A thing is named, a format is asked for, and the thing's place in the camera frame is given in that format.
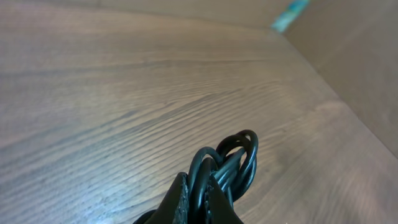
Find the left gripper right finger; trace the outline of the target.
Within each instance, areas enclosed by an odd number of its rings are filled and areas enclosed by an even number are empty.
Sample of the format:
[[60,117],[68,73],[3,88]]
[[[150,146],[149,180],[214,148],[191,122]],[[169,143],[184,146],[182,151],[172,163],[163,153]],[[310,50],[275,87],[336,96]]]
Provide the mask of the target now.
[[205,223],[243,224],[214,177],[209,179],[205,196]]

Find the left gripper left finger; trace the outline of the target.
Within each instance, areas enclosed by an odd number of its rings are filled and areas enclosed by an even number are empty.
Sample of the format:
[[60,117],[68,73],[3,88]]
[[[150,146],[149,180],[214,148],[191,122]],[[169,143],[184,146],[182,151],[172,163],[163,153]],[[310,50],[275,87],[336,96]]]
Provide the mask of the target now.
[[187,174],[180,172],[174,179],[159,207],[141,216],[144,224],[187,224],[189,196]]

